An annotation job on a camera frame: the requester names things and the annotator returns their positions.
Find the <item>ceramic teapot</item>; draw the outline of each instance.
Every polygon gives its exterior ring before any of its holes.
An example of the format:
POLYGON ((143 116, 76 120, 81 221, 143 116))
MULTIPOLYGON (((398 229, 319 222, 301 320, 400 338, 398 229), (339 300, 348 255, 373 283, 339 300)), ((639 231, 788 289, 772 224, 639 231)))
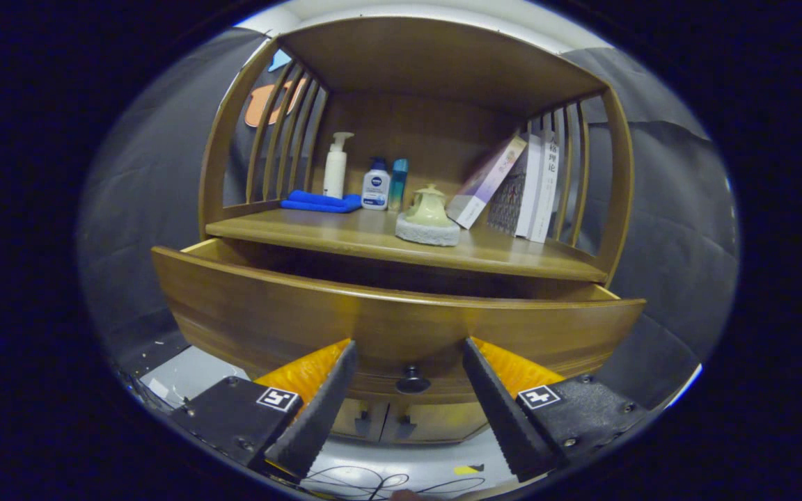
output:
POLYGON ((454 221, 445 213, 445 194, 429 183, 425 188, 414 192, 414 206, 404 213, 404 218, 411 223, 425 226, 450 226, 454 221))

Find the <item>book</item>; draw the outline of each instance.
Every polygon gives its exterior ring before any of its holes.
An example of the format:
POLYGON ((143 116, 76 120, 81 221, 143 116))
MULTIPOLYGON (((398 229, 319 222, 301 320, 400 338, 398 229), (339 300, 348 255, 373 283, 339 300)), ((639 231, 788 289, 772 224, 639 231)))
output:
POLYGON ((540 166, 540 186, 537 195, 537 207, 531 221, 528 240, 543 244, 547 241, 550 220, 553 218, 553 204, 556 197, 556 180, 559 177, 559 145, 556 145, 555 134, 548 127, 544 130, 544 151, 540 166))
POLYGON ((537 206, 544 147, 543 139, 535 134, 521 134, 521 138, 528 141, 528 147, 519 155, 491 199, 487 225, 513 237, 526 238, 537 206))
POLYGON ((528 142, 513 136, 497 147, 494 154, 459 188, 454 199, 448 203, 448 218, 454 219, 467 230, 472 228, 478 215, 487 206, 487 201, 494 196, 526 146, 528 142))

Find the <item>sponge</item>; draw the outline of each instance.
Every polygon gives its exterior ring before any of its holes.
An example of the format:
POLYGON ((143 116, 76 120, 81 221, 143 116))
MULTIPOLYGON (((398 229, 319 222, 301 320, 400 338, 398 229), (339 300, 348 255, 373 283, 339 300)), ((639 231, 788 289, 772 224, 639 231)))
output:
POLYGON ((449 226, 417 225, 408 221, 402 212, 398 214, 398 222, 395 223, 395 237, 415 241, 417 244, 453 247, 459 244, 459 226, 456 223, 449 226))

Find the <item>white pump bottle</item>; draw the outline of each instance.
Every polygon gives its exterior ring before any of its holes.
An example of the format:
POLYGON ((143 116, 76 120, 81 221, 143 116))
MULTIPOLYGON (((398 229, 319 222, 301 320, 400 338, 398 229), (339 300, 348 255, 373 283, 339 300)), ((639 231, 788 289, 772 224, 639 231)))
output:
POLYGON ((334 143, 330 145, 327 153, 327 162, 324 166, 324 195, 334 198, 343 197, 345 184, 345 164, 347 153, 343 152, 345 140, 354 136, 350 132, 337 132, 333 134, 334 143))

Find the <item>drawer knob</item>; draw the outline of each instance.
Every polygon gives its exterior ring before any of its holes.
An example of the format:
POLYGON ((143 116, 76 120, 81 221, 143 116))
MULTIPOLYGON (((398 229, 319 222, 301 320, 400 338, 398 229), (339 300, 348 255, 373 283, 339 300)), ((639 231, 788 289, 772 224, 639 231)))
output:
POLYGON ((404 375, 406 377, 399 379, 395 383, 395 389, 398 390, 398 393, 418 395, 423 391, 429 390, 429 387, 432 386, 432 383, 427 378, 420 377, 420 369, 416 368, 416 365, 407 365, 404 368, 404 375))

